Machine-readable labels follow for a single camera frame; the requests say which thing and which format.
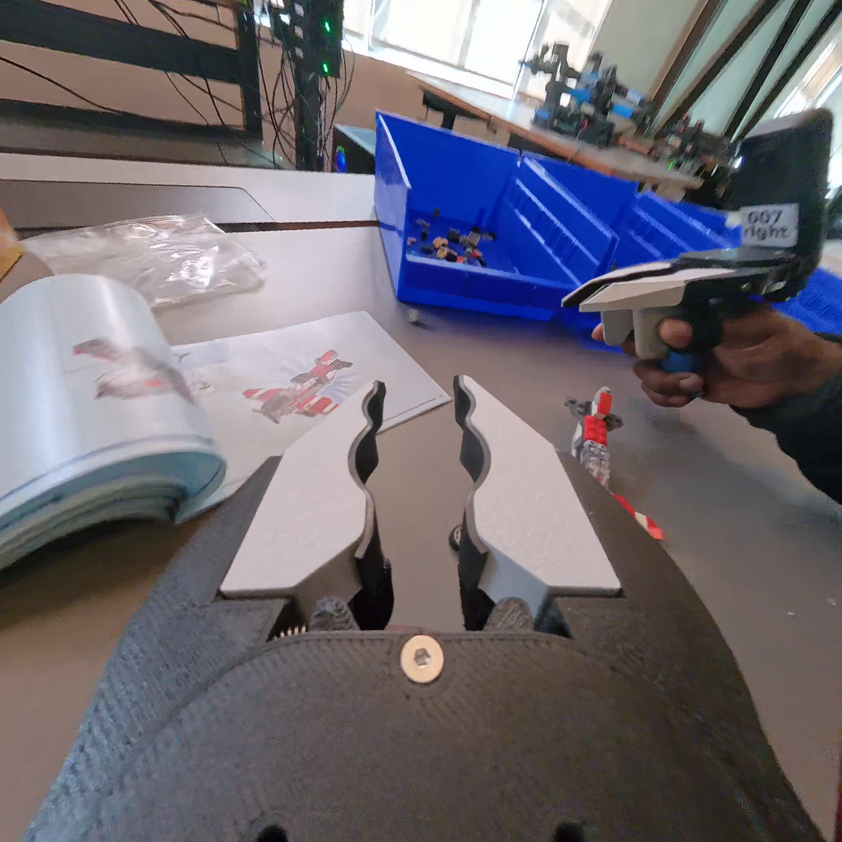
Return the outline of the partly built toy plane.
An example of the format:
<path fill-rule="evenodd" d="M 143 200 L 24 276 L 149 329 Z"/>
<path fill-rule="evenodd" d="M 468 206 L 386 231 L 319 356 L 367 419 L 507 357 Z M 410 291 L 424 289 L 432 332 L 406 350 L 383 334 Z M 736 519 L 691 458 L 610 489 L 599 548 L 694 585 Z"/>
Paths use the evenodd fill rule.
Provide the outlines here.
<path fill-rule="evenodd" d="M 576 419 L 570 453 L 595 481 L 607 489 L 610 483 L 608 434 L 623 426 L 613 413 L 613 394 L 601 387 L 589 401 L 568 396 L 565 406 Z"/>

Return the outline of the person's right hand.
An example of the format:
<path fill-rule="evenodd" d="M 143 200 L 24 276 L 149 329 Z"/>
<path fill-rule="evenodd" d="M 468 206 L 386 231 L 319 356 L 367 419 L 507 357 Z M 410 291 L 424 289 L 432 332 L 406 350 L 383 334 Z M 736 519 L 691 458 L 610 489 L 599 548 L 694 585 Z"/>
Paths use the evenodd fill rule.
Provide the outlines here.
<path fill-rule="evenodd" d="M 650 401 L 681 408 L 694 399 L 754 410 L 804 396 L 841 371 L 840 343 L 809 331 L 771 307 L 723 323 L 722 342 L 700 374 L 668 373 L 635 352 L 633 335 L 621 345 Z"/>

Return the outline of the pile of small brick pieces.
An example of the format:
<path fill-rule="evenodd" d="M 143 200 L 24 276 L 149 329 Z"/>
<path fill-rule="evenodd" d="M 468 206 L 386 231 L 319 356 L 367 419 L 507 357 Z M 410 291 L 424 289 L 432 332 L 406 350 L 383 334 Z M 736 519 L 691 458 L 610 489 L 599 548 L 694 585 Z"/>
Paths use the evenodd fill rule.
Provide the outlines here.
<path fill-rule="evenodd" d="M 434 206 L 410 220 L 404 250 L 421 258 L 488 268 L 488 251 L 497 239 L 495 229 L 460 221 Z"/>

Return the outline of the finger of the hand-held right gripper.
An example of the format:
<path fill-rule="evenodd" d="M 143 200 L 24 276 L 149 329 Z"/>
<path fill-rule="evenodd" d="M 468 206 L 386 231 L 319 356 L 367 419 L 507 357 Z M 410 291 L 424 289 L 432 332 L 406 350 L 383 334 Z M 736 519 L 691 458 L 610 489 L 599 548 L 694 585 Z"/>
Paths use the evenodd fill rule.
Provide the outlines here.
<path fill-rule="evenodd" d="M 701 283 L 703 285 L 713 284 L 715 288 L 718 288 L 721 284 L 733 282 L 737 282 L 738 286 L 741 286 L 743 283 L 742 274 L 736 271 L 734 275 L 729 277 L 721 276 L 707 280 L 698 280 L 690 283 L 683 289 L 660 289 L 658 291 L 647 292 L 634 299 L 629 297 L 626 300 L 612 300 L 612 298 L 621 292 L 631 293 L 633 289 L 632 284 L 612 285 L 602 289 L 599 296 L 592 296 L 589 300 L 586 300 L 582 307 L 578 307 L 578 310 L 582 313 L 602 313 L 614 310 L 642 310 L 649 307 L 672 307 L 682 302 L 687 288 L 695 283 Z"/>
<path fill-rule="evenodd" d="M 679 259 L 656 261 L 619 268 L 590 279 L 562 300 L 563 307 L 582 307 L 592 296 L 612 285 L 632 284 L 632 292 L 621 292 L 612 300 L 634 299 L 650 291 L 660 289 L 683 289 L 692 282 L 710 278 L 729 277 L 736 273 L 734 268 L 724 266 L 692 266 Z"/>

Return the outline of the red white striped brick wing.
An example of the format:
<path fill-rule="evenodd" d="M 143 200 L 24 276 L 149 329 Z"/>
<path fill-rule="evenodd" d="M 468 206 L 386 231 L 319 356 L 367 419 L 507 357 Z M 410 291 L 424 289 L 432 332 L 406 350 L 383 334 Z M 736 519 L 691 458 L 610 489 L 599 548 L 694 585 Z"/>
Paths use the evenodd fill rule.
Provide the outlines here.
<path fill-rule="evenodd" d="M 612 496 L 618 504 L 631 516 L 635 521 L 649 534 L 655 541 L 662 542 L 664 540 L 664 532 L 661 528 L 646 514 L 636 510 L 624 497 L 613 492 Z"/>

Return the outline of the grey desk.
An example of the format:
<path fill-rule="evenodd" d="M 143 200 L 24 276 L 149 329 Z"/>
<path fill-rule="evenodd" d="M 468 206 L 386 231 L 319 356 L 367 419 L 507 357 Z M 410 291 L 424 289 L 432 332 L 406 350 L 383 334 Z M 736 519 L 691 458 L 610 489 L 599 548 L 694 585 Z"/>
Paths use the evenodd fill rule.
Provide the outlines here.
<path fill-rule="evenodd" d="M 665 546 L 742 669 L 781 767 L 833 832 L 840 744 L 840 509 L 773 437 L 726 407 L 652 407 L 628 363 L 560 326 L 424 310 L 395 299 L 373 180 L 247 168 L 2 154 L 2 180 L 246 191 L 274 226 L 240 234 L 268 266 L 263 289 L 169 310 L 174 344 L 364 310 L 450 392 L 468 374 L 558 447 L 567 396 L 609 386 L 625 426 L 612 486 Z M 2 575 L 2 840 L 20 840 L 76 738 L 114 647 L 201 521 L 107 524 Z"/>

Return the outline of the black equipment rack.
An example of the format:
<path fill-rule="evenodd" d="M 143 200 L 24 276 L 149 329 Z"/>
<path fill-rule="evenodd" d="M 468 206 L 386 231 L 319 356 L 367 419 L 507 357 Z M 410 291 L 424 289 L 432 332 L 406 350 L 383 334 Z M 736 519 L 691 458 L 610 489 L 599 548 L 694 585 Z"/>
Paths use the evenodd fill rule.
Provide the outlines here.
<path fill-rule="evenodd" d="M 2 2 L 2 48 L 163 77 L 193 121 L 107 104 L 22 59 L 2 55 L 71 103 L 13 100 L 2 114 L 51 129 L 125 133 L 193 147 L 224 167 L 322 172 L 353 79 L 343 50 L 343 2 L 107 2 L 114 17 L 69 2 Z"/>

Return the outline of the computer tower with coloured fans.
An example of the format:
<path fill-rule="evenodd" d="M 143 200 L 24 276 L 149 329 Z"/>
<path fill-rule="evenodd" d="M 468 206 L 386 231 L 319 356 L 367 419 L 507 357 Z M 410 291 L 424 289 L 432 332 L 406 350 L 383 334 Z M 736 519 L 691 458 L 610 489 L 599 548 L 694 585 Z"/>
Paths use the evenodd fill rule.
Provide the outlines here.
<path fill-rule="evenodd" d="M 375 174 L 375 131 L 338 124 L 332 130 L 331 172 Z"/>

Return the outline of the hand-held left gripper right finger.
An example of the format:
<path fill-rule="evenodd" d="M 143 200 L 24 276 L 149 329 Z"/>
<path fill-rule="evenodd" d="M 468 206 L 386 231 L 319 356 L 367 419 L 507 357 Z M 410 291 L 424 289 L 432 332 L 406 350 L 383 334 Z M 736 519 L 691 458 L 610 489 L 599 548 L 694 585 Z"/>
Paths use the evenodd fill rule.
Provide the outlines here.
<path fill-rule="evenodd" d="M 560 454 L 468 375 L 454 381 L 460 463 L 471 478 L 460 532 L 463 594 L 544 609 L 561 596 L 614 598 L 621 583 Z"/>

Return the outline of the long wooden table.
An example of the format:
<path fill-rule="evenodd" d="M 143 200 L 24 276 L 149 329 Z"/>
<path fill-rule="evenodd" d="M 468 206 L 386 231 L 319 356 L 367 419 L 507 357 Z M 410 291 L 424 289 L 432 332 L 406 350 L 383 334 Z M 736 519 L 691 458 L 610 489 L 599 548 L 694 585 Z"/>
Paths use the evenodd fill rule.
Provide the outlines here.
<path fill-rule="evenodd" d="M 516 100 L 506 100 L 453 82 L 409 71 L 432 108 L 442 111 L 442 128 L 451 130 L 457 117 L 484 123 L 491 131 L 508 135 L 509 147 L 520 153 L 572 163 L 600 174 L 623 178 L 650 188 L 675 189 L 683 195 L 702 182 L 669 169 L 649 157 L 622 147 L 600 148 L 569 136 L 550 132 L 532 122 L 534 110 Z"/>

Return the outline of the clear plastic bag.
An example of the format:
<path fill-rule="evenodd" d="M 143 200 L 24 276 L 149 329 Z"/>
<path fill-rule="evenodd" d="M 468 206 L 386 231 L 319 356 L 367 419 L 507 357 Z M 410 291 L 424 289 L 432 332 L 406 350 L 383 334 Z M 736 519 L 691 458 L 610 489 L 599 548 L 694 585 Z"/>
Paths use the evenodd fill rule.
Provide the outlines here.
<path fill-rule="evenodd" d="M 28 237 L 23 248 L 55 275 L 121 282 L 155 309 L 251 293 L 265 262 L 201 216 L 153 216 Z"/>

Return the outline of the yellow toy brick box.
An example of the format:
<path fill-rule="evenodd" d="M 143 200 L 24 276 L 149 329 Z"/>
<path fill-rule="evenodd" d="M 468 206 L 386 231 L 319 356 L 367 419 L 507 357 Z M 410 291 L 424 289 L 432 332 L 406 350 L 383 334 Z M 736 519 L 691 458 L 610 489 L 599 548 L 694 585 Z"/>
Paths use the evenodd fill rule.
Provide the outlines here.
<path fill-rule="evenodd" d="M 4 211 L 0 212 L 1 223 L 1 282 L 25 256 L 26 249 L 9 223 Z"/>

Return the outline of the black blue robot arms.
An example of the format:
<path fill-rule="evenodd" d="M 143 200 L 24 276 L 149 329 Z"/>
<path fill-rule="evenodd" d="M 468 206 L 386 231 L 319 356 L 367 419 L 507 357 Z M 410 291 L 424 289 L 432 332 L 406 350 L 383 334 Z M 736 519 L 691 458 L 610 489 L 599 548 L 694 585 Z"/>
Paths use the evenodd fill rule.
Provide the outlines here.
<path fill-rule="evenodd" d="M 629 121 L 637 132 L 647 132 L 655 118 L 655 104 L 621 83 L 616 66 L 602 68 L 600 53 L 591 53 L 577 71 L 568 63 L 568 52 L 563 43 L 543 45 L 520 62 L 530 74 L 548 77 L 545 98 L 534 112 L 532 125 L 603 149 L 619 142 L 617 118 Z"/>

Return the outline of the dark grey flat panel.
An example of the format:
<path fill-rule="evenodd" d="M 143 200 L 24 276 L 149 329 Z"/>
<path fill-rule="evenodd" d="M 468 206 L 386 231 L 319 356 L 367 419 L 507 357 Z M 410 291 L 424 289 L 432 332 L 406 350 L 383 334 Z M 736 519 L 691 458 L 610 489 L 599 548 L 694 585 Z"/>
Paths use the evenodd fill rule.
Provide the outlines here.
<path fill-rule="evenodd" d="M 245 189 L 221 186 L 3 180 L 1 205 L 14 229 L 101 226 L 158 216 L 199 216 L 220 226 L 273 223 Z"/>

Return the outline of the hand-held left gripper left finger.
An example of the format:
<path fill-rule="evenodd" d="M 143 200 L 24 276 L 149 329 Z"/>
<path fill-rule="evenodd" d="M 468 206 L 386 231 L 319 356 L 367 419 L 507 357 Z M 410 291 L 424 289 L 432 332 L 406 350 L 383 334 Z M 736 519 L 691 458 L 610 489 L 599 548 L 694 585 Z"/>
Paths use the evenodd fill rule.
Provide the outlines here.
<path fill-rule="evenodd" d="M 375 501 L 386 388 L 364 385 L 286 448 L 223 578 L 226 599 L 350 601 L 386 591 Z"/>

